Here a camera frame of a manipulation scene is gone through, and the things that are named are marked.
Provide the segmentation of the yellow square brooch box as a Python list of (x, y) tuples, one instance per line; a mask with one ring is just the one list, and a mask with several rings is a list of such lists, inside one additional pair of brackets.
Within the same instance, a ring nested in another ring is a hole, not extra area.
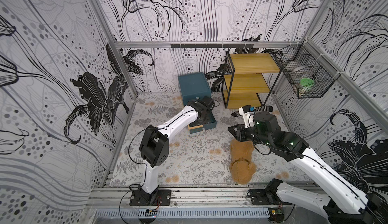
[(188, 125), (189, 130), (200, 129), (203, 127), (204, 127), (204, 125), (196, 125), (196, 126)]

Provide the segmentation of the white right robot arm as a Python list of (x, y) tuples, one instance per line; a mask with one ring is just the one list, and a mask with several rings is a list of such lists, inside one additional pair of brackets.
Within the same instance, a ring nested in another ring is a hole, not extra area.
[(368, 130), (359, 117), (342, 109), (354, 126), (349, 141), (334, 140), (318, 155), (298, 134), (282, 131), (276, 116), (249, 105), (232, 114), (244, 122), (228, 128), (239, 142), (267, 146), (297, 166), (324, 194), (314, 194), (274, 179), (266, 187), (270, 202), (289, 202), (326, 218), (331, 224), (385, 224), (388, 221), (388, 142), (367, 145)]

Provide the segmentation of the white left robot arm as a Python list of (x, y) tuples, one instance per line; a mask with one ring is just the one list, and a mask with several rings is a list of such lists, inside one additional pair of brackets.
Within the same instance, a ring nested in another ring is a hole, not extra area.
[(148, 126), (139, 147), (140, 155), (145, 164), (144, 179), (140, 184), (140, 195), (149, 203), (157, 198), (159, 188), (158, 167), (169, 155), (169, 141), (185, 127), (192, 123), (205, 123), (210, 119), (215, 101), (208, 96), (200, 100), (191, 100), (184, 108), (165, 123), (154, 127)]

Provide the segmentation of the teal yellow drawer cabinet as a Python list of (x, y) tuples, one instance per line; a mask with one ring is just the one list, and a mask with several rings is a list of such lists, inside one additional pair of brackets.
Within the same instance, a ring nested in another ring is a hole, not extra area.
[[(178, 76), (178, 82), (184, 106), (191, 100), (202, 99), (204, 96), (212, 97), (212, 90), (210, 89), (204, 73), (192, 73)], [(204, 130), (214, 129), (216, 125), (217, 122), (213, 113), (211, 113), (211, 121), (204, 124), (203, 128), (189, 131), (191, 134), (194, 134)]]

